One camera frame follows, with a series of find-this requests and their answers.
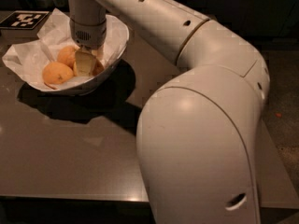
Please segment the white rounded gripper body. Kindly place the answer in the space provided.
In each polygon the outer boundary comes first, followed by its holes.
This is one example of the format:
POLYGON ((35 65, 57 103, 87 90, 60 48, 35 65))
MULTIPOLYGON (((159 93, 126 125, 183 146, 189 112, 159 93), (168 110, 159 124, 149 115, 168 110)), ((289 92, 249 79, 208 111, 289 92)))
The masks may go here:
POLYGON ((107 20, 96 25, 83 25, 73 20, 69 22, 71 37, 78 46, 99 49, 107 36, 107 20))

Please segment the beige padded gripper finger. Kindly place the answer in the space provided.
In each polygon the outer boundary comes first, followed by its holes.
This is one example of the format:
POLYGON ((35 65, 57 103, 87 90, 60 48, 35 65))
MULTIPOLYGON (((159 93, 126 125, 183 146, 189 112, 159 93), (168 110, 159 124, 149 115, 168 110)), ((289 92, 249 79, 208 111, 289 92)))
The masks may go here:
POLYGON ((92 55, 98 60, 102 61, 104 59, 104 49, 93 49, 92 50, 92 55))
POLYGON ((78 77, 90 77, 96 65, 96 58, 88 49, 80 48, 75 52, 74 72, 78 77))

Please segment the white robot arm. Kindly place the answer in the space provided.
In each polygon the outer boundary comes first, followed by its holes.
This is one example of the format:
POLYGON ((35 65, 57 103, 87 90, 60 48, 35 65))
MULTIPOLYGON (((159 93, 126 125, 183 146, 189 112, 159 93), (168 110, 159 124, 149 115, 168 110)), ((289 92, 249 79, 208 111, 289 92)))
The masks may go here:
POLYGON ((69 0, 74 29, 110 11, 180 75, 144 105, 136 129, 156 224, 261 224, 256 139, 270 77, 261 53, 174 0, 69 0))

